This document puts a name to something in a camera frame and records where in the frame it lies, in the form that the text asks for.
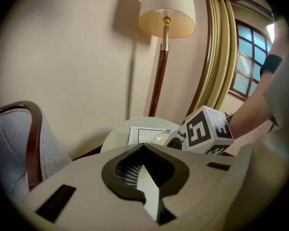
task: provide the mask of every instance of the curtain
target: curtain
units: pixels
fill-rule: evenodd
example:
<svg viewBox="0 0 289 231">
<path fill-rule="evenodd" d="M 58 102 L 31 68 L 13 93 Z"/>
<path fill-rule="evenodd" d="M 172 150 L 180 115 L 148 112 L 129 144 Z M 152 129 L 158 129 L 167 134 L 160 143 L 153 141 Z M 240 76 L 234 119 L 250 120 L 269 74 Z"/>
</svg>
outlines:
<svg viewBox="0 0 289 231">
<path fill-rule="evenodd" d="M 209 0 L 209 5 L 211 51 L 194 110 L 203 105 L 220 109 L 236 66 L 236 24 L 230 1 Z"/>
</svg>

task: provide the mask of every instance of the window frame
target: window frame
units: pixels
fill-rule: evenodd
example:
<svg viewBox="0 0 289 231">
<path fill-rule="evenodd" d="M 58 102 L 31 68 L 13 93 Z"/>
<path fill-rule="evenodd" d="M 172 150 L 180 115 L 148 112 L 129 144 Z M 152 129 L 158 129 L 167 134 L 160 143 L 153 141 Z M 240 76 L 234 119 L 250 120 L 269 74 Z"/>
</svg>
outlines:
<svg viewBox="0 0 289 231">
<path fill-rule="evenodd" d="M 259 81 L 257 81 L 256 79 L 254 79 L 253 77 L 253 73 L 254 73 L 254 65 L 255 63 L 259 66 L 262 66 L 263 64 L 261 64 L 260 62 L 256 61 L 255 60 L 255 47 L 257 47 L 259 50 L 265 52 L 266 55 L 268 55 L 269 51 L 268 51 L 268 44 L 267 44 L 267 41 L 271 42 L 271 40 L 269 39 L 269 37 L 267 35 L 265 35 L 263 32 L 259 31 L 258 29 L 254 28 L 253 26 L 245 23 L 245 22 L 242 22 L 240 20 L 237 20 L 235 19 L 235 22 L 236 22 L 236 45 L 237 45 L 237 50 L 236 50 L 236 68 L 235 68 L 235 72 L 234 72 L 234 76 L 232 78 L 232 81 L 231 81 L 231 85 L 230 85 L 230 89 L 229 89 L 229 93 L 240 98 L 241 100 L 245 101 L 247 98 L 249 98 L 248 94 L 250 92 L 250 87 L 251 87 L 251 84 L 252 82 L 254 81 L 256 84 L 259 83 Z M 238 25 L 241 25 L 241 26 L 244 26 L 248 29 L 250 29 L 251 31 L 251 41 L 249 41 L 248 39 L 242 37 L 239 35 L 239 31 L 238 31 Z M 264 37 L 264 41 L 265 41 L 265 50 L 262 49 L 260 46 L 256 45 L 255 42 L 254 42 L 254 33 L 253 32 L 256 32 L 258 33 L 259 35 L 261 35 L 262 37 Z M 246 55 L 245 53 L 243 52 L 240 52 L 239 50 L 239 40 L 244 40 L 248 43 L 250 43 L 252 45 L 252 57 Z M 242 55 L 244 57 L 246 57 L 247 59 L 251 60 L 251 75 L 248 75 L 242 71 L 240 71 L 238 69 L 238 61 L 239 61 L 239 56 Z M 237 73 L 247 77 L 249 79 L 249 85 L 247 87 L 247 92 L 246 94 L 234 89 L 234 84 L 235 84 L 235 80 L 236 80 L 236 75 Z"/>
</svg>

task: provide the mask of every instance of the lamp pole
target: lamp pole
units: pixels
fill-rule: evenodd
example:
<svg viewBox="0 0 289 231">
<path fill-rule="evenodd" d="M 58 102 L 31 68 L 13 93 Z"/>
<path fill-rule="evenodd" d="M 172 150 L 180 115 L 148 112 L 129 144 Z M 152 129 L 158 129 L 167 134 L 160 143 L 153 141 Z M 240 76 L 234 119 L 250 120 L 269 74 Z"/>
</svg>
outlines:
<svg viewBox="0 0 289 231">
<path fill-rule="evenodd" d="M 160 91 L 162 89 L 166 63 L 167 63 L 167 57 L 168 57 L 168 51 L 169 51 L 168 34 L 169 34 L 170 18 L 164 17 L 163 21 L 165 24 L 164 33 L 163 33 L 163 43 L 160 45 L 158 69 L 157 69 L 157 74 L 155 78 L 151 105 L 150 105 L 150 112 L 149 112 L 149 116 L 153 116 L 153 117 L 155 116 L 156 109 L 158 107 L 158 100 L 160 96 Z"/>
</svg>

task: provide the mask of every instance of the white table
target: white table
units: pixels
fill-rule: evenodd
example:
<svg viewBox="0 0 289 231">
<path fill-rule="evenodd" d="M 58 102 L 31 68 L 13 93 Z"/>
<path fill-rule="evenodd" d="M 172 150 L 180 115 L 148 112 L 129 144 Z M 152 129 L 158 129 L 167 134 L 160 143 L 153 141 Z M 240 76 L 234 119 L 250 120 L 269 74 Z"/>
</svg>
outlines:
<svg viewBox="0 0 289 231">
<path fill-rule="evenodd" d="M 174 132 L 179 125 L 157 117 L 138 117 L 122 122 L 113 129 L 104 141 L 101 152 L 110 151 L 118 147 L 126 146 L 131 127 L 166 128 Z"/>
</svg>

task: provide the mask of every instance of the lampshade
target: lampshade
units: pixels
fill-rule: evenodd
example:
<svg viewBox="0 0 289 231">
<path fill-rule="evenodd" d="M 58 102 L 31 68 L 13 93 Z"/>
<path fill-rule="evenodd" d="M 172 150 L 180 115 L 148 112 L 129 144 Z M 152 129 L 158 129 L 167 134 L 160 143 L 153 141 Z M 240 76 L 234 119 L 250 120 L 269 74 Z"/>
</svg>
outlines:
<svg viewBox="0 0 289 231">
<path fill-rule="evenodd" d="M 171 19 L 169 38 L 183 38 L 195 31 L 194 0 L 142 0 L 139 27 L 162 38 L 165 16 Z"/>
</svg>

